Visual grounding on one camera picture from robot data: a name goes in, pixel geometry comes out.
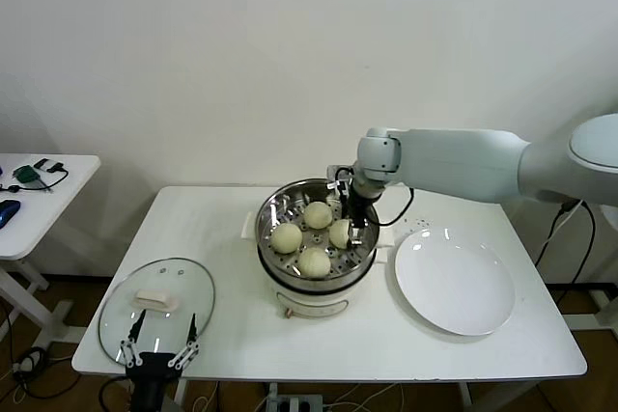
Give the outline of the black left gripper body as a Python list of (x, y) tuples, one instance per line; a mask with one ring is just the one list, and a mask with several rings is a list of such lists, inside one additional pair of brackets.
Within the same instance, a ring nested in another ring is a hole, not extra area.
[(126, 361), (126, 377), (133, 384), (130, 411), (161, 411), (167, 386), (183, 372), (181, 353), (143, 352)]

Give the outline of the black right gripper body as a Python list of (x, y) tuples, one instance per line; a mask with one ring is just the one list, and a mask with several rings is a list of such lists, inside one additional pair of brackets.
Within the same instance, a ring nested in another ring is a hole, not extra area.
[(354, 228), (363, 229), (368, 225), (379, 225), (374, 203), (380, 199), (380, 190), (352, 183), (347, 200), (347, 210)]

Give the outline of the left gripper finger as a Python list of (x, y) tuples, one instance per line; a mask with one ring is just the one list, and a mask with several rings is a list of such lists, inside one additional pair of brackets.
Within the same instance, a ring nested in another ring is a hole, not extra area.
[(199, 353), (197, 343), (196, 315), (193, 314), (187, 334), (186, 344), (167, 364), (169, 369), (185, 369)]
[(136, 368), (143, 365), (143, 360), (137, 350), (137, 340), (145, 319), (146, 310), (142, 310), (139, 317), (132, 324), (128, 335), (120, 342), (120, 348), (127, 368)]

